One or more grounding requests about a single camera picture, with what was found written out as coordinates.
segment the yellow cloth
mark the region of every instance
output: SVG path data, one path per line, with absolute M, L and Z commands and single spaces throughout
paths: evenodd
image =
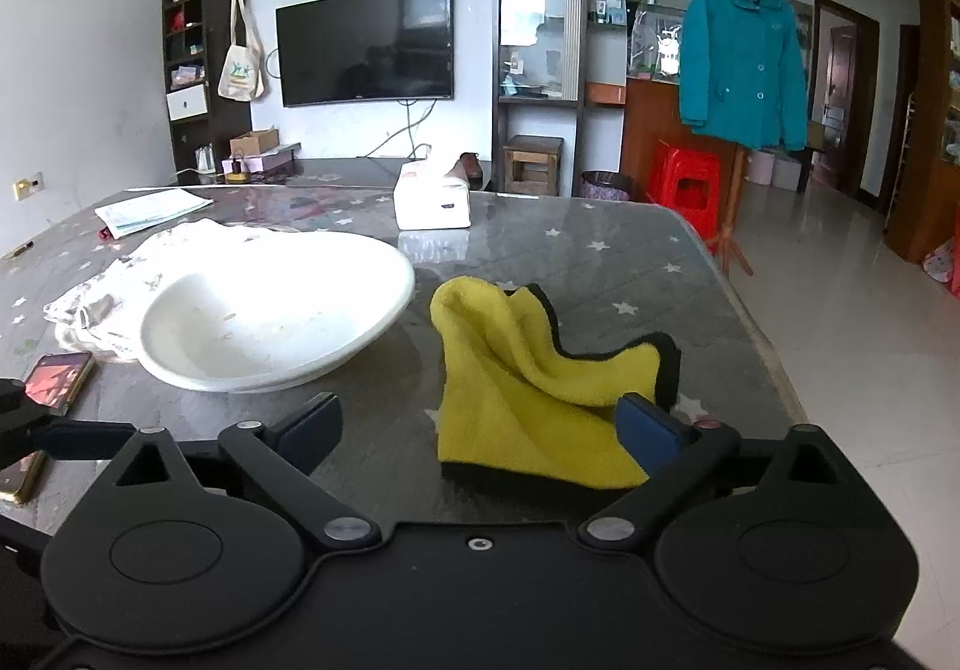
M 680 352 L 654 334 L 616 354 L 558 352 L 557 320 L 538 286 L 509 296 L 474 277 L 430 302 L 443 338 L 440 462 L 541 475 L 589 488 L 632 488 L 646 473 L 620 446 L 613 408 L 637 392 L 669 408 Z

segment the wooden pole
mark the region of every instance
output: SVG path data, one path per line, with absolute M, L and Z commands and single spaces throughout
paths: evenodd
M 747 261 L 747 257 L 740 249 L 740 245 L 733 239 L 733 227 L 736 226 L 736 212 L 740 207 L 740 196 L 743 193 L 743 178 L 746 175 L 747 149 L 742 145 L 736 146 L 736 155 L 733 157 L 733 175 L 730 178 L 730 192 L 727 195 L 727 211 L 724 213 L 723 224 L 716 237 L 707 242 L 711 248 L 716 245 L 716 255 L 724 274 L 730 274 L 730 258 L 741 265 L 743 271 L 750 277 L 754 270 Z

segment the floor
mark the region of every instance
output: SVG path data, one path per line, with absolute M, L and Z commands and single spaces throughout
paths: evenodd
M 960 668 L 960 301 L 883 245 L 877 213 L 811 181 L 748 184 L 731 280 L 810 419 L 910 537 L 920 585 L 896 636 Z

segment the white bowl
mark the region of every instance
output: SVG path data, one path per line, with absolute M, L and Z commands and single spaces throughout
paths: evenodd
M 140 325 L 140 363 L 197 392 L 299 386 L 371 344 L 413 290 L 410 262 L 380 240 L 272 234 L 161 291 Z

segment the television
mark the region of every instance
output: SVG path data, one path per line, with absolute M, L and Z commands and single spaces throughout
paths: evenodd
M 277 10 L 284 106 L 453 97 L 453 0 L 320 0 Z

